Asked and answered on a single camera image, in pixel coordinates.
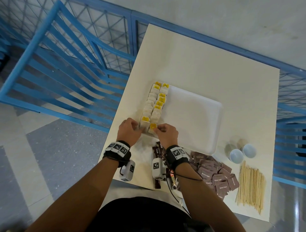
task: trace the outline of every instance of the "wristband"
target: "wristband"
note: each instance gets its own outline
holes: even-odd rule
[[[126,166],[131,158],[130,145],[125,141],[119,140],[112,142],[104,151],[104,157],[116,160],[119,162],[118,168]]]
[[[189,163],[186,152],[178,145],[172,145],[167,148],[165,159],[168,168],[174,171],[181,163]]]

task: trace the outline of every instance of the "person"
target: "person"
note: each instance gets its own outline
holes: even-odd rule
[[[167,150],[167,155],[168,148],[178,147],[178,131],[175,127],[161,124],[154,129],[154,132]],[[119,126],[116,141],[130,148],[138,141],[141,133],[138,123],[128,118]],[[62,194],[29,226],[27,231],[211,231],[213,229],[215,232],[245,232],[237,217],[192,169],[188,159],[176,164],[175,161],[170,165],[178,174],[177,178],[190,216],[183,209],[142,196],[116,199],[99,210],[116,169],[120,163],[125,162],[120,158],[114,159],[118,154],[114,155],[112,151],[108,151],[112,155],[106,153],[94,168]]]

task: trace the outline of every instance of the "person's left arm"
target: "person's left arm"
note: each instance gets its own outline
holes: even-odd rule
[[[138,123],[128,118],[119,126],[117,140],[133,146],[141,135]],[[84,231],[96,216],[119,162],[103,158],[61,195],[26,231]]]

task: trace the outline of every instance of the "table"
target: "table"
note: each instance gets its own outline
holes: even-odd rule
[[[235,213],[269,221],[278,77],[277,68],[150,24],[103,150],[116,140],[124,119],[140,120],[145,97],[155,81],[219,101],[224,115],[214,157],[230,166],[239,177],[240,165],[230,162],[225,150],[243,139],[257,148],[255,158],[245,157],[247,164],[259,168],[267,180],[261,215],[252,207],[235,203],[237,189],[224,202]],[[131,148],[131,159],[136,163],[131,184],[154,189],[151,163],[156,141],[142,135]],[[114,179],[119,180],[119,169]],[[169,191],[165,183],[161,191]]]

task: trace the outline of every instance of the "wall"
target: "wall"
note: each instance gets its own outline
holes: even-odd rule
[[[107,1],[306,69],[306,1]]]

